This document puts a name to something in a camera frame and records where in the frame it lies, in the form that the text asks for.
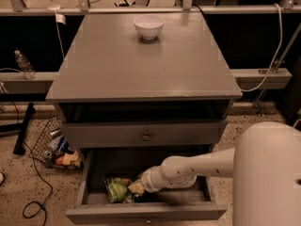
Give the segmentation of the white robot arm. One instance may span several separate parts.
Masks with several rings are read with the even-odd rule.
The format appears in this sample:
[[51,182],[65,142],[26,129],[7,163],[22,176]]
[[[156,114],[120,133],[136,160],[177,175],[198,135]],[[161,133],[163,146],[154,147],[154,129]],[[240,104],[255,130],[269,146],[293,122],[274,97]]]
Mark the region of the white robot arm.
[[301,226],[301,132],[289,125],[259,122],[231,149],[170,156],[142,172],[130,190],[188,188],[199,176],[232,179],[233,226]]

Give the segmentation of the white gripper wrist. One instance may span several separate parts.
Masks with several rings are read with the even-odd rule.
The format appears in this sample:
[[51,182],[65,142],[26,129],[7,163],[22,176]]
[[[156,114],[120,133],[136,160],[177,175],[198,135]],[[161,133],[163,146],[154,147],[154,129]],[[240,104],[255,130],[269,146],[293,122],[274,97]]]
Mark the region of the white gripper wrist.
[[143,195],[144,191],[154,193],[162,189],[179,189],[191,187],[197,180],[195,175],[181,176],[176,179],[167,179],[163,176],[161,168],[155,166],[147,169],[140,175],[140,180],[136,180],[128,186],[131,193]]

